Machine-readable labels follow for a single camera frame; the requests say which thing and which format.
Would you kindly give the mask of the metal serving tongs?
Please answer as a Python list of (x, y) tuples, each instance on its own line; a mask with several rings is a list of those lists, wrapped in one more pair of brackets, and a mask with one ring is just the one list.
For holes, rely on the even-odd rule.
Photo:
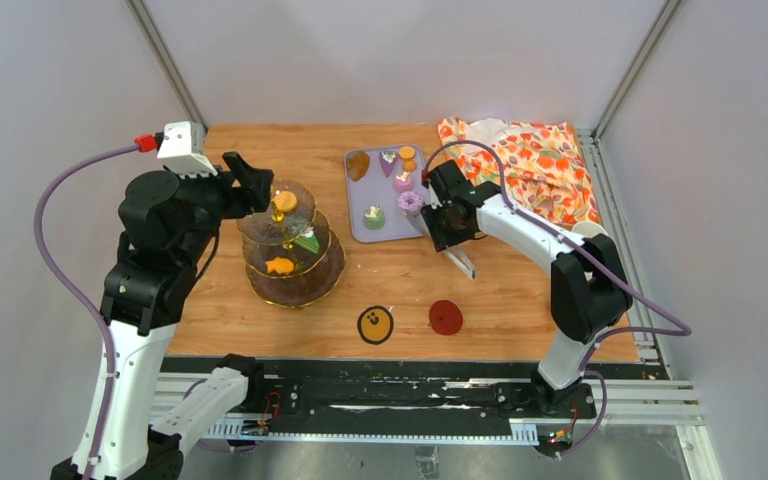
[[(419, 213), (405, 213), (405, 217), (408, 222), (424, 237), (431, 239), (431, 234), (428, 230), (428, 227)], [(460, 246), (447, 247), (446, 249), (440, 251), (440, 254), (450, 260), (469, 279), (474, 280), (476, 278), (475, 266)]]

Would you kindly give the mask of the pink sugared dome cake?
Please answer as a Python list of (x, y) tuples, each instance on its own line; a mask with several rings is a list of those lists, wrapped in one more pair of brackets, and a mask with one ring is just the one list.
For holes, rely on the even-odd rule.
[(413, 176), (411, 172), (402, 171), (393, 179), (393, 189), (401, 194), (414, 189)]

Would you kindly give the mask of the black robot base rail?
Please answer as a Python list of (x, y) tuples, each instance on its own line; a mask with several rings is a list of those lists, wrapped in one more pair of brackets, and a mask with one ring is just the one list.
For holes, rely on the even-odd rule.
[(597, 418), (589, 385), (553, 393), (534, 362), (267, 360), (242, 415), (270, 437), (502, 441), (553, 455)]

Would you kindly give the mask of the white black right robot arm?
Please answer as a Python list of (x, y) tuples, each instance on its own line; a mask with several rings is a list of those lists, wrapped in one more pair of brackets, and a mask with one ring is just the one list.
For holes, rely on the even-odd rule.
[(633, 304), (616, 245), (605, 234), (585, 237), (561, 229), (513, 205), (490, 181), (478, 186), (455, 162), (423, 173), (431, 202), (420, 215), (434, 248), (446, 251), (484, 234), (501, 240), (541, 267), (549, 278), (550, 315), (557, 332), (540, 360), (531, 390), (534, 408), (554, 417), (572, 401), (570, 387), (598, 335), (613, 327)]

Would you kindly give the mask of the round yellow biscuit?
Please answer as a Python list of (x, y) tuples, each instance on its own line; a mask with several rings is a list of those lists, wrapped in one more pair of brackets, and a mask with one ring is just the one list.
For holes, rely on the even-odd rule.
[(292, 191), (277, 191), (272, 199), (273, 209), (278, 213), (288, 213), (294, 211), (299, 204), (298, 197)]

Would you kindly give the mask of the green layered cake slice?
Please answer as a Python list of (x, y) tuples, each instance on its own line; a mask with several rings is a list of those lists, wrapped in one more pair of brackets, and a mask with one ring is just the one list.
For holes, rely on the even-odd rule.
[(302, 233), (297, 235), (292, 240), (292, 243), (295, 246), (298, 246), (299, 248), (314, 255), (318, 255), (321, 249), (320, 242), (313, 227), (308, 227)]

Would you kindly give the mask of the purple iced donut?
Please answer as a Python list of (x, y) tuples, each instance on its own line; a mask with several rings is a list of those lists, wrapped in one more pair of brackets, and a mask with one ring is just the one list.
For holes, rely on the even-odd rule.
[(413, 190), (401, 192), (397, 197), (397, 207), (405, 216), (418, 214), (424, 205), (423, 196)]

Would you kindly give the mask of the three-tier glass cake stand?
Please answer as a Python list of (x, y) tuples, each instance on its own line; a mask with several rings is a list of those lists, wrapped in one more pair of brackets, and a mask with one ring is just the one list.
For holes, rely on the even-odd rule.
[(263, 213), (237, 221), (246, 275), (266, 302), (300, 308), (326, 296), (345, 267), (343, 246), (313, 194), (275, 180)]

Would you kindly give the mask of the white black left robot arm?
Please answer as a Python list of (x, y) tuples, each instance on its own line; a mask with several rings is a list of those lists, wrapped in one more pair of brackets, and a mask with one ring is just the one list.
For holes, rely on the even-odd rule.
[(152, 420), (157, 379), (185, 302), (198, 283), (205, 250), (226, 219), (266, 210), (269, 169), (235, 153), (225, 168), (177, 174), (149, 171), (127, 186), (116, 262), (91, 314), (102, 335), (100, 372), (76, 451), (52, 469), (55, 479), (175, 479), (201, 437), (228, 411), (258, 411), (266, 400), (264, 367), (229, 354), (159, 420)]

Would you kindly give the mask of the orange fish-shaped cake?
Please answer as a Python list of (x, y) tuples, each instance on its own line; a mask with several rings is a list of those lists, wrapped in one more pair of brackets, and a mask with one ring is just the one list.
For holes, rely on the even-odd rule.
[(295, 272), (295, 262), (285, 257), (275, 257), (265, 262), (268, 274), (290, 275)]

